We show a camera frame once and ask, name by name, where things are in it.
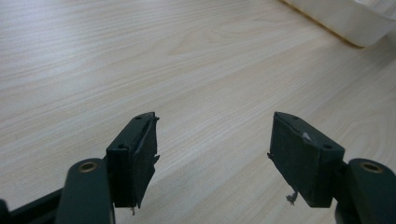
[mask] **tabletop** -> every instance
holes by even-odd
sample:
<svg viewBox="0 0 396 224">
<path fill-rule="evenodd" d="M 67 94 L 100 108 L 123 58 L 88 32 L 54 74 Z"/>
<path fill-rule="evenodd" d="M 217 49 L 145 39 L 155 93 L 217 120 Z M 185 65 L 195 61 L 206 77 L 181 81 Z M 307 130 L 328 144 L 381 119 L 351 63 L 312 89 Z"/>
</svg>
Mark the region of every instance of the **tabletop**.
<svg viewBox="0 0 396 224">
<path fill-rule="evenodd" d="M 334 223 L 267 158 L 275 111 L 396 170 L 396 48 L 277 0 L 2 1 L 0 197 L 18 208 L 155 111 L 156 173 L 117 223 Z"/>
</svg>

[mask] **wooden table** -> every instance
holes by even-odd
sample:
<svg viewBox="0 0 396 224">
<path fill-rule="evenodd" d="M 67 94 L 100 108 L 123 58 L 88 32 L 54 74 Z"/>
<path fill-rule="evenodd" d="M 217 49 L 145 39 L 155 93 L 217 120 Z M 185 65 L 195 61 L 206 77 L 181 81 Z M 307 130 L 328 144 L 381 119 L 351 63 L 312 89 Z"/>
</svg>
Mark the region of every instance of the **wooden table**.
<svg viewBox="0 0 396 224">
<path fill-rule="evenodd" d="M 161 158 L 118 223 L 334 223 L 267 159 L 275 111 L 396 170 L 396 48 L 365 49 L 276 0 L 3 1 L 0 197 L 64 184 L 134 116 L 155 111 Z"/>
</svg>

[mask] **wood grain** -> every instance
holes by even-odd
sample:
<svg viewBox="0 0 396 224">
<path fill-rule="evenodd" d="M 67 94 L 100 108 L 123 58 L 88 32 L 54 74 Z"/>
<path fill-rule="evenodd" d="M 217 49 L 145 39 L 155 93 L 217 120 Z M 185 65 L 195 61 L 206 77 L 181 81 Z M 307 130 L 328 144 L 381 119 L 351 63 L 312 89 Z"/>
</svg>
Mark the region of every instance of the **wood grain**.
<svg viewBox="0 0 396 224">
<path fill-rule="evenodd" d="M 155 111 L 157 172 L 118 223 L 334 223 L 291 206 L 275 111 L 396 170 L 396 50 L 358 49 L 276 0 L 0 3 L 0 196 L 10 209 Z"/>
</svg>

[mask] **table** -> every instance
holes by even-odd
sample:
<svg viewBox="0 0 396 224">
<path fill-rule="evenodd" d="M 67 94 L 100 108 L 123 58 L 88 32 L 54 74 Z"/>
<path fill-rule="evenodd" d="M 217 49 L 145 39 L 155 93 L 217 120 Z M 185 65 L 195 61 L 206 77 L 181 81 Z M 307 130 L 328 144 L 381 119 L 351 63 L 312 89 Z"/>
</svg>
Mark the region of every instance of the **table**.
<svg viewBox="0 0 396 224">
<path fill-rule="evenodd" d="M 276 0 L 0 3 L 0 197 L 12 210 L 155 111 L 160 160 L 118 223 L 334 223 L 267 159 L 294 114 L 396 170 L 396 48 L 360 49 Z"/>
</svg>

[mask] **white container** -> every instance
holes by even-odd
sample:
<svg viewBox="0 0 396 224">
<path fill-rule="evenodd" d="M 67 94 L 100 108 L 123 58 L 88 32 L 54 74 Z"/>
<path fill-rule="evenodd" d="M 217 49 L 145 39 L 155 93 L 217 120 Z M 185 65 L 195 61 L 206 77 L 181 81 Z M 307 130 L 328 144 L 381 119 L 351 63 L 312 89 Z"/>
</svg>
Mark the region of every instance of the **white container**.
<svg viewBox="0 0 396 224">
<path fill-rule="evenodd" d="M 360 47 L 396 26 L 396 0 L 283 0 Z"/>
</svg>

